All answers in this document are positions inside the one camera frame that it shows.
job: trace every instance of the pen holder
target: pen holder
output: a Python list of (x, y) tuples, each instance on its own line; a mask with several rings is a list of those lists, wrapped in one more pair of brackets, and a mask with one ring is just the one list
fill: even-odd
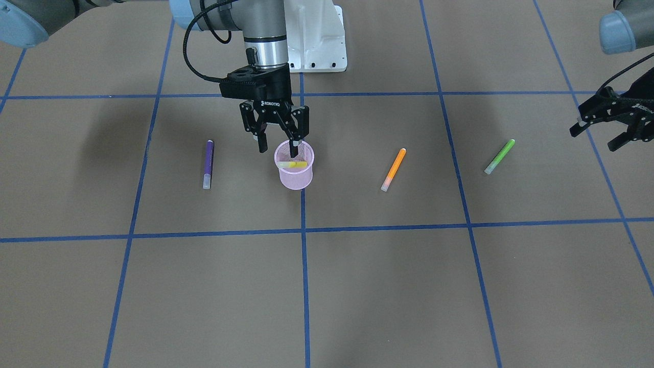
[(282, 142), (275, 150), (275, 165), (283, 161), (306, 161), (305, 168), (277, 168), (279, 179), (289, 189), (298, 191), (306, 188), (313, 179), (313, 149), (302, 141), (298, 146), (298, 155), (291, 158), (288, 141)]

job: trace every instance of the white mounting bracket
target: white mounting bracket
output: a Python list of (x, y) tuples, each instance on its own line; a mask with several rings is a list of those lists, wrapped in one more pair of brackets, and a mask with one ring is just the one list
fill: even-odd
[(343, 9), (332, 0), (284, 0), (291, 73), (347, 69)]

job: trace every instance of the light blue joint cap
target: light blue joint cap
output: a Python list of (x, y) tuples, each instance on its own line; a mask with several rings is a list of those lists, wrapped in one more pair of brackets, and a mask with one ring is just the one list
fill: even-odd
[[(191, 8), (190, 0), (170, 0), (170, 11), (173, 13), (173, 18), (175, 23), (181, 28), (188, 28), (188, 25), (191, 24), (193, 18), (196, 17), (193, 14), (193, 8)], [(193, 26), (194, 31), (201, 31), (200, 26), (196, 23)]]
[(0, 41), (20, 48), (30, 48), (50, 38), (48, 32), (16, 5), (0, 0)]
[(605, 54), (619, 54), (636, 50), (636, 38), (629, 22), (618, 10), (602, 17), (600, 42)]

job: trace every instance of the purple marker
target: purple marker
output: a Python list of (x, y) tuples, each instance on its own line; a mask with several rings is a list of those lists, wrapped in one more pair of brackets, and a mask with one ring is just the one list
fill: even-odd
[(205, 155), (205, 176), (202, 189), (211, 189), (211, 172), (213, 171), (213, 141), (207, 141), (207, 154)]

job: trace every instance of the orange marker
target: orange marker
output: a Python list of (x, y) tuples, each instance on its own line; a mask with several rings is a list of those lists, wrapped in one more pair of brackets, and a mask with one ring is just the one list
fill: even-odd
[(395, 177), (395, 173), (398, 172), (398, 168), (400, 167), (400, 164), (402, 163), (402, 160), (404, 159), (404, 155), (406, 155), (406, 153), (407, 153), (406, 148), (400, 149), (398, 156), (395, 158), (395, 162), (393, 162), (393, 166), (390, 167), (390, 171), (386, 176), (386, 180), (384, 180), (384, 183), (381, 185), (382, 191), (388, 190), (388, 186), (390, 186), (390, 182)]

